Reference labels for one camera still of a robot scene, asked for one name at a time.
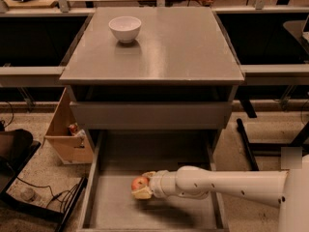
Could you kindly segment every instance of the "metal frame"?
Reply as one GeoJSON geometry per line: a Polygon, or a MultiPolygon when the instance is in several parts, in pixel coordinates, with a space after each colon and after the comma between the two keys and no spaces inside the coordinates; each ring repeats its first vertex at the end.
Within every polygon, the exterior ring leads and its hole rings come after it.
{"type": "MultiPolygon", "coordinates": [[[[308,13],[308,7],[266,7],[262,10],[254,8],[234,7],[234,8],[213,8],[217,14],[268,14],[268,13],[308,13]]],[[[280,105],[286,110],[289,99],[297,85],[309,85],[309,65],[289,64],[289,65],[242,65],[239,64],[241,72],[245,75],[244,86],[264,86],[264,85],[287,85],[288,89],[282,94],[280,105]]],[[[256,114],[250,101],[243,101],[244,108],[250,118],[255,118],[256,114]]]]}
{"type": "Polygon", "coordinates": [[[10,10],[0,17],[53,17],[53,16],[87,16],[84,26],[77,33],[72,41],[60,66],[54,67],[10,67],[0,68],[0,87],[60,87],[59,77],[64,70],[64,66],[70,59],[70,55],[76,48],[84,30],[86,29],[94,9],[71,9],[67,13],[62,13],[58,9],[36,9],[36,10],[10,10]]]}
{"type": "Polygon", "coordinates": [[[281,156],[281,149],[283,147],[302,147],[302,155],[309,153],[309,146],[305,144],[305,141],[309,138],[309,122],[298,133],[291,143],[250,143],[244,125],[241,119],[237,119],[238,132],[240,133],[241,140],[250,162],[252,171],[259,171],[258,163],[255,156],[281,156]]]}
{"type": "Polygon", "coordinates": [[[32,111],[32,109],[36,106],[36,102],[29,93],[27,88],[18,88],[19,93],[21,94],[22,98],[26,101],[28,106],[28,111],[32,111]]]}
{"type": "Polygon", "coordinates": [[[14,182],[15,178],[22,171],[23,167],[27,164],[27,162],[31,159],[31,157],[37,152],[40,146],[41,146],[40,142],[33,141],[33,144],[30,146],[30,151],[29,151],[28,156],[21,161],[18,169],[12,175],[11,179],[8,179],[9,180],[8,183],[6,183],[4,188],[2,188],[1,193],[0,193],[0,200],[3,201],[5,204],[7,204],[9,209],[12,209],[14,211],[24,213],[30,216],[34,216],[37,218],[46,219],[46,220],[56,223],[57,227],[55,231],[60,232],[64,230],[66,222],[68,221],[70,214],[72,210],[74,209],[74,206],[81,194],[81,191],[87,186],[86,178],[80,179],[77,189],[74,191],[73,196],[70,200],[70,204],[63,213],[49,210],[43,207],[35,206],[32,204],[28,204],[25,202],[21,202],[19,200],[16,200],[9,194],[7,194],[7,190],[9,189],[11,184],[14,182]]]}

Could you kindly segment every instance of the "cardboard box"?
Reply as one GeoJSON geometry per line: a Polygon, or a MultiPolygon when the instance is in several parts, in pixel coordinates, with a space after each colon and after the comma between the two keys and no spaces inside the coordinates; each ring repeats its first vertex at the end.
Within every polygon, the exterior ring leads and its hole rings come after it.
{"type": "Polygon", "coordinates": [[[52,145],[63,164],[92,163],[93,150],[87,136],[70,135],[69,125],[75,118],[70,110],[70,96],[66,90],[55,110],[45,139],[52,145]]]}

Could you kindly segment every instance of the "tiled floor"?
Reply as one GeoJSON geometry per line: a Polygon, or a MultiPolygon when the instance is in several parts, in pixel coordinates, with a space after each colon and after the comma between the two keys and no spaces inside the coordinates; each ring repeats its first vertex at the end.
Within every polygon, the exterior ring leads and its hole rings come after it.
{"type": "MultiPolygon", "coordinates": [[[[302,129],[303,122],[309,120],[307,112],[301,111],[260,111],[255,104],[258,118],[249,119],[242,111],[232,114],[227,129],[221,133],[215,151],[217,170],[243,171],[250,166],[245,157],[245,152],[237,131],[237,118],[241,118],[251,142],[289,142],[302,129]]],[[[31,113],[24,110],[16,110],[14,120],[7,130],[23,128],[29,130],[36,140],[43,142],[44,134],[52,118],[53,109],[35,109],[31,113]]],[[[9,108],[1,108],[0,119],[10,121],[9,108]]],[[[257,158],[261,170],[280,169],[280,158],[257,158]]],[[[89,165],[63,165],[57,154],[48,142],[44,142],[38,152],[29,161],[20,178],[38,186],[51,185],[54,193],[70,189],[80,177],[87,176],[89,165]]],[[[17,199],[20,187],[24,184],[16,181],[10,189],[10,194],[17,199]]],[[[36,191],[45,202],[50,199],[48,189],[36,191]]],[[[65,231],[75,231],[77,228],[79,212],[83,196],[77,203],[65,231]]],[[[266,205],[238,199],[229,195],[223,195],[225,211],[229,221],[231,232],[274,232],[277,230],[278,210],[266,205]]],[[[52,209],[59,209],[59,204],[51,205],[52,209]]],[[[5,231],[53,231],[52,223],[34,217],[19,215],[15,212],[0,207],[0,230],[5,231]]]]}

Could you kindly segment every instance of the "gray cabinet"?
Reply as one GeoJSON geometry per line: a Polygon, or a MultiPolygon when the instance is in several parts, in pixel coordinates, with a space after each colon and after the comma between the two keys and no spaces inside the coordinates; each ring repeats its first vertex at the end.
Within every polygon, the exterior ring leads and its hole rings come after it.
{"type": "Polygon", "coordinates": [[[97,8],[60,82],[95,152],[81,231],[227,228],[218,194],[143,204],[129,187],[147,170],[214,170],[211,154],[243,76],[210,8],[97,8]],[[122,15],[142,21],[132,44],[109,31],[122,15]]]}

